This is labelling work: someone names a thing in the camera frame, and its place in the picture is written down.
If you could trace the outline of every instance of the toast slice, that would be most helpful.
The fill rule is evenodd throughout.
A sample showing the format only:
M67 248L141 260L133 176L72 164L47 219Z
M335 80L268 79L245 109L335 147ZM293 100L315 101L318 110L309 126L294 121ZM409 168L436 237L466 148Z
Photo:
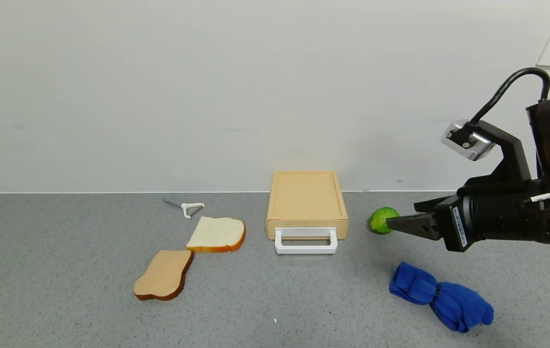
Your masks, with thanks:
M245 235L245 226L241 220L202 216L187 244L187 250L196 253L237 251L244 242Z
M140 300L171 300L184 287L184 277L193 261L190 250L159 250L144 274L135 281L133 293Z

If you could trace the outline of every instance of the gray countertop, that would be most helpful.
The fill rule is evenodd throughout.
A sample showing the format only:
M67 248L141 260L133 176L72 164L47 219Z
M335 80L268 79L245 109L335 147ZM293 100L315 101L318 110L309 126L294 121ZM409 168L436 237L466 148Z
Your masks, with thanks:
M206 203L191 220L160 194L0 195L0 347L550 348L549 245L487 241L460 254L365 228L377 207L409 214L439 195L345 193L348 238L314 256L275 253L265 193L177 195ZM196 254L171 301L137 300L151 258L184 249L202 214L243 220L241 249ZM478 291L494 324L454 333L390 294L401 261Z

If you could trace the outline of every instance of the lime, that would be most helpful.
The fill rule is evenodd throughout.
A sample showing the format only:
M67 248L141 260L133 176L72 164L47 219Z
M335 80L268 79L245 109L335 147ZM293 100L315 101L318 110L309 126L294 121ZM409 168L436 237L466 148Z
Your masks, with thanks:
M381 207L380 209L374 211L368 225L372 232L385 235L393 231L387 227L387 218L396 218L398 216L399 213L392 207Z

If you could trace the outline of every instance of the bread crust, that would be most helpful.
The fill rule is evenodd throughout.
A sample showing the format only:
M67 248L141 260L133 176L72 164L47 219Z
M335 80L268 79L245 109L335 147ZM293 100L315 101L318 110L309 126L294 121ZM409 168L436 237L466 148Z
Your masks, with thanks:
M165 295L165 296L157 296L157 295L153 295L152 293L145 293L145 294L137 295L137 293L135 293L135 291L133 291L133 295L135 295L135 297L137 297L138 299L140 299L142 301L145 301L145 300L168 301L168 300L171 300L171 299L175 298L176 296L180 295L180 292L182 291L182 289L184 289L184 278L186 277L186 274L187 274L187 271L189 270L189 266L191 265L191 262L193 262L193 255L195 255L195 252L191 251L191 255L189 256L189 260L187 261L187 263L184 265L184 268L182 269L182 275L180 275L180 284L178 285L176 290L173 291L173 293L171 293L169 295Z
M244 238L247 235L247 226L242 222L242 237L234 245L223 245L223 246L187 246L187 250L193 251L195 253L227 253L228 251L237 251L242 246Z

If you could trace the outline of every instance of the drawer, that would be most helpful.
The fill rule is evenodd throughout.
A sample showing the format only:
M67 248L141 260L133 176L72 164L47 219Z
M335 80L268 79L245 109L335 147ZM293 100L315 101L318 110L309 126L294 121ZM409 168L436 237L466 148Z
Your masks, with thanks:
M335 172L275 172L266 216L268 238L280 227L335 227L337 239L348 233L348 214ZM288 236L283 239L328 239Z

